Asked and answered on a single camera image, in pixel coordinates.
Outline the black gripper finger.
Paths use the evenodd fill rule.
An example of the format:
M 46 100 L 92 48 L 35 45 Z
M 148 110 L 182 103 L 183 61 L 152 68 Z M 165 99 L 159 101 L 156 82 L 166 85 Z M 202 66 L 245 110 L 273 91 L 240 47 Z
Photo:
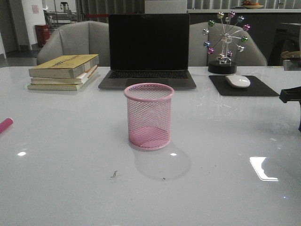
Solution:
M 301 88 L 289 88 L 289 89 L 282 89 L 280 92 L 279 99 L 283 103 L 287 103 L 288 101 L 301 101 Z

